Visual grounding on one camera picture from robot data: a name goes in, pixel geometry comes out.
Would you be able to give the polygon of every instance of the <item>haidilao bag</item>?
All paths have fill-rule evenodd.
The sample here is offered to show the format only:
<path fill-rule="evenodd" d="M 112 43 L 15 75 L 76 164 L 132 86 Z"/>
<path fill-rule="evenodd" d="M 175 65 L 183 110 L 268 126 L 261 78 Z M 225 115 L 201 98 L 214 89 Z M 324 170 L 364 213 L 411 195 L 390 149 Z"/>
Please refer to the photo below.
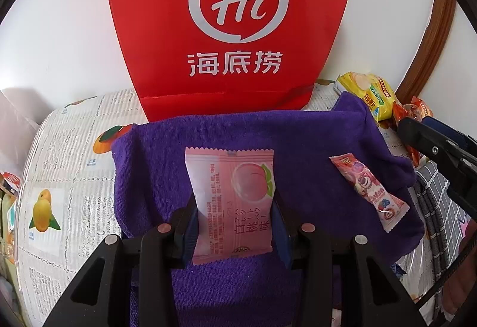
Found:
<path fill-rule="evenodd" d="M 347 0 L 109 0 L 150 121 L 299 109 Z"/>

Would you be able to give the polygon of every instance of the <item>peach candy wrapper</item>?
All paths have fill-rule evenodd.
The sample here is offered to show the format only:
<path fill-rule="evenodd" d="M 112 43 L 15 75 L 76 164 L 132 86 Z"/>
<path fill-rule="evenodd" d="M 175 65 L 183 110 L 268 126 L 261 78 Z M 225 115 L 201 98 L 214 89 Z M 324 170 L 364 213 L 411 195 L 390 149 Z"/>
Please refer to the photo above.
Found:
<path fill-rule="evenodd" d="M 194 265 L 271 252 L 273 150 L 186 147 L 185 165 L 199 212 Z"/>
<path fill-rule="evenodd" d="M 372 204 L 383 229 L 389 233 L 409 210 L 409 205 L 388 193 L 373 173 L 352 153 L 330 158 L 355 191 Z"/>

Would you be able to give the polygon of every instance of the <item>triangular cutout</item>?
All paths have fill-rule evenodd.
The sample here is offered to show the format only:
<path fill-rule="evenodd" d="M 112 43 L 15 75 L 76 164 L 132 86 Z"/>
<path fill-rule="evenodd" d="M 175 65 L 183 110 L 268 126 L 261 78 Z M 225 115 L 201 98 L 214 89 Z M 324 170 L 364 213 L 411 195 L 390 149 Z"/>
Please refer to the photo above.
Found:
<path fill-rule="evenodd" d="M 395 303 L 399 300 L 396 291 L 393 289 L 385 274 L 378 264 L 372 259 L 367 258 L 369 278 L 373 290 L 373 301 L 377 306 Z"/>
<path fill-rule="evenodd" d="M 75 303 L 94 306 L 98 302 L 101 277 L 103 277 L 104 259 L 98 258 L 86 272 L 71 295 Z"/>

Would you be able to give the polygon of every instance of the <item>white circle logo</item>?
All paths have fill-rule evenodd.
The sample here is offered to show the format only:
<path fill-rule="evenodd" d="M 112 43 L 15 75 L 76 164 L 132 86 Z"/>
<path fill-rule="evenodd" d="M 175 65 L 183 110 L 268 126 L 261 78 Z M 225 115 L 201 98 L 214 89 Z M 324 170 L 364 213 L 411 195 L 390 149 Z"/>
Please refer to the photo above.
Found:
<path fill-rule="evenodd" d="M 221 0 L 220 2 L 214 3 L 212 5 L 212 10 L 219 10 L 219 14 L 217 17 L 217 24 L 223 25 L 225 14 L 227 12 L 228 5 L 231 3 L 239 2 L 238 10 L 235 16 L 235 20 L 240 22 L 242 20 L 242 15 L 244 11 L 245 4 L 248 0 Z M 258 10 L 260 4 L 263 0 L 255 0 L 255 4 L 251 10 L 250 16 L 252 19 L 261 19 L 265 15 L 263 13 L 261 16 L 258 15 Z M 275 12 L 275 15 L 270 20 L 266 26 L 264 26 L 261 30 L 256 32 L 255 34 L 250 35 L 242 39 L 241 35 L 238 34 L 228 34 L 223 31 L 220 31 L 213 27 L 204 17 L 202 10 L 200 8 L 200 0 L 189 0 L 189 12 L 190 16 L 194 23 L 201 29 L 206 35 L 212 37 L 215 40 L 226 42 L 226 43 L 247 43 L 259 40 L 266 35 L 269 35 L 272 31 L 274 31 L 278 25 L 283 21 L 285 14 L 287 13 L 288 9 L 288 0 L 278 0 L 278 8 Z"/>

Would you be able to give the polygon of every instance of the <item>silver bolt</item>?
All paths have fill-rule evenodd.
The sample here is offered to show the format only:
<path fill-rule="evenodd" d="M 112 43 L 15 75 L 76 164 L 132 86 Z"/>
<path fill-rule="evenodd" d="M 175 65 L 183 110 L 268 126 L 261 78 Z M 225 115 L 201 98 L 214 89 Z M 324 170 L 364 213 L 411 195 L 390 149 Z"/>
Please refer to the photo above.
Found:
<path fill-rule="evenodd" d="M 467 159 L 462 159 L 462 163 L 464 163 L 468 168 L 472 168 L 471 162 L 469 162 Z"/>
<path fill-rule="evenodd" d="M 363 236 L 362 234 L 358 234 L 354 240 L 356 241 L 357 244 L 359 245 L 366 245 L 368 243 L 368 238 L 366 236 Z"/>
<path fill-rule="evenodd" d="M 106 245 L 115 244 L 117 241 L 118 241 L 118 236 L 116 234 L 109 234 L 109 236 L 107 236 L 104 239 L 104 242 L 106 243 Z"/>
<path fill-rule="evenodd" d="M 160 224 L 158 227 L 157 227 L 157 231 L 159 233 L 169 233 L 172 229 L 172 226 L 169 225 L 169 224 Z"/>
<path fill-rule="evenodd" d="M 301 229 L 305 233 L 313 233 L 316 230 L 316 227 L 313 224 L 303 224 L 303 225 L 301 225 Z"/>

